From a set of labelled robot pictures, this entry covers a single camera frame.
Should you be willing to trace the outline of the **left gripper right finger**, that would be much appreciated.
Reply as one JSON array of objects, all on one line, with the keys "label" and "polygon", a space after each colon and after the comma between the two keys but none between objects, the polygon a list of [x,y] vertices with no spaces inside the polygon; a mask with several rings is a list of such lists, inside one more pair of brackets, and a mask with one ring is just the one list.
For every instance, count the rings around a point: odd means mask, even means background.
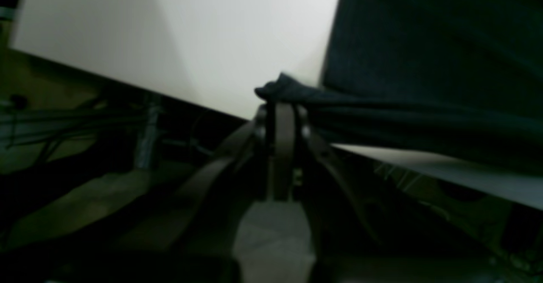
[{"label": "left gripper right finger", "polygon": [[487,250],[428,208],[351,169],[293,108],[304,181],[300,201],[316,262],[310,283],[504,283]]}]

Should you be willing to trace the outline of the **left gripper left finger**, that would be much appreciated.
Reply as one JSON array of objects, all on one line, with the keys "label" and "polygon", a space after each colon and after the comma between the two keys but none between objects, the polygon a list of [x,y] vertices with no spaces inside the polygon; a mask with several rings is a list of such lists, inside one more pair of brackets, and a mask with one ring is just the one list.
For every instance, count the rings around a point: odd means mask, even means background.
[{"label": "left gripper left finger", "polygon": [[292,105],[270,103],[143,221],[106,248],[65,258],[58,283],[240,283],[232,256],[255,200],[289,196],[296,145]]}]

